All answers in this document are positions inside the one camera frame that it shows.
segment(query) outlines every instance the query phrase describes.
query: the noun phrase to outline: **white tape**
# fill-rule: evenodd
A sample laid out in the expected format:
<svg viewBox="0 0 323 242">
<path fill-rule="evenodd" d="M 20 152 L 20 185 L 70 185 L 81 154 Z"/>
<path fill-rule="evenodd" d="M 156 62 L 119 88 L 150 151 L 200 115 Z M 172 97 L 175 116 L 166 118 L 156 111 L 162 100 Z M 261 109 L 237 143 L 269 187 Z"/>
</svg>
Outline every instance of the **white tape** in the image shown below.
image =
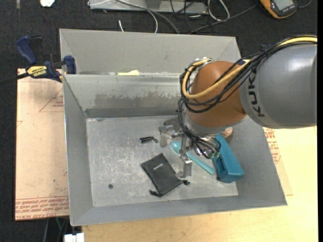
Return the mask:
<svg viewBox="0 0 323 242">
<path fill-rule="evenodd" d="M 43 7 L 51 7 L 51 5 L 55 2 L 55 0 L 40 0 L 40 4 Z"/>
</svg>

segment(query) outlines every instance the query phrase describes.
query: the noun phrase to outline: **metal clip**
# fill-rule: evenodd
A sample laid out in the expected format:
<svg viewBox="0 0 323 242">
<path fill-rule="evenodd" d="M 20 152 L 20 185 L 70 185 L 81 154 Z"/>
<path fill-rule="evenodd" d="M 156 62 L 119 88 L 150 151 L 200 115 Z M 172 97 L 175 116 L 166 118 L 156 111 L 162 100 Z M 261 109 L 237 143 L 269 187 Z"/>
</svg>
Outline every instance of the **metal clip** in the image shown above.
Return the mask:
<svg viewBox="0 0 323 242">
<path fill-rule="evenodd" d="M 153 136 L 140 138 L 141 143 L 145 143 L 145 142 L 148 142 L 148 141 L 151 141 L 151 140 L 153 140 L 155 143 L 158 143 L 158 140 Z"/>
</svg>

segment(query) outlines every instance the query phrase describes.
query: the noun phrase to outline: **cardboard sheet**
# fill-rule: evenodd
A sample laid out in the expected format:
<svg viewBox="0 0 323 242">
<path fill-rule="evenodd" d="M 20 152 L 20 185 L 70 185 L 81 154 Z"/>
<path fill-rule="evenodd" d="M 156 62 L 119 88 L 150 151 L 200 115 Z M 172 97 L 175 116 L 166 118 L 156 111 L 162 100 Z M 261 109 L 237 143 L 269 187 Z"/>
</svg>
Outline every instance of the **cardboard sheet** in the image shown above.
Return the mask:
<svg viewBox="0 0 323 242">
<path fill-rule="evenodd" d="M 62 83 L 18 81 L 15 219 L 69 215 Z"/>
</svg>

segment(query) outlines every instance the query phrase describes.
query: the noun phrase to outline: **power cord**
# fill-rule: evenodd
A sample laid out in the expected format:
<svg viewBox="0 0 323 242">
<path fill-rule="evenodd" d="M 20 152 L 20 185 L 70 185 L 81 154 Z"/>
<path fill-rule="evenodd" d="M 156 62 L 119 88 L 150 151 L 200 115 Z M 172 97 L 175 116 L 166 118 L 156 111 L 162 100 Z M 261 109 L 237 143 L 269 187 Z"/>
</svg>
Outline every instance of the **power cord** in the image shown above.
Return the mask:
<svg viewBox="0 0 323 242">
<path fill-rule="evenodd" d="M 132 6 L 132 7 L 135 7 L 135 8 L 142 9 L 144 11 L 149 12 L 150 14 L 156 14 L 156 15 L 160 16 L 161 18 L 163 18 L 164 20 L 166 20 L 171 25 L 171 27 L 175 30 L 175 32 L 177 34 L 180 34 L 179 31 L 178 31 L 178 29 L 176 28 L 176 26 L 167 17 L 165 17 L 164 15 L 162 15 L 162 14 L 156 12 L 156 11 L 153 11 L 151 9 L 148 9 L 148 8 L 145 8 L 145 7 L 142 7 L 142 6 L 139 6 L 139 5 L 134 5 L 134 4 L 128 3 L 126 1 L 122 1 L 122 0 L 115 0 L 115 1 L 120 2 L 122 4 L 125 4 L 125 5 L 128 5 L 128 6 Z"/>
</svg>

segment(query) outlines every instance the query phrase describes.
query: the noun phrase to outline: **yellow object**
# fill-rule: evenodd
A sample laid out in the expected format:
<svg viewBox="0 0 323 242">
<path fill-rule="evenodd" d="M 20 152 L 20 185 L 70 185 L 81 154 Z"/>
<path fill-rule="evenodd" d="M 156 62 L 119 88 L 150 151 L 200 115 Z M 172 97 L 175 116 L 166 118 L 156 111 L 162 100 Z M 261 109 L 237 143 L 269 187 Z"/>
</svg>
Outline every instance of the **yellow object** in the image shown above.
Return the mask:
<svg viewBox="0 0 323 242">
<path fill-rule="evenodd" d="M 124 75 L 124 76 L 138 76 L 139 71 L 138 70 L 133 70 L 127 73 L 118 73 L 118 75 Z"/>
</svg>

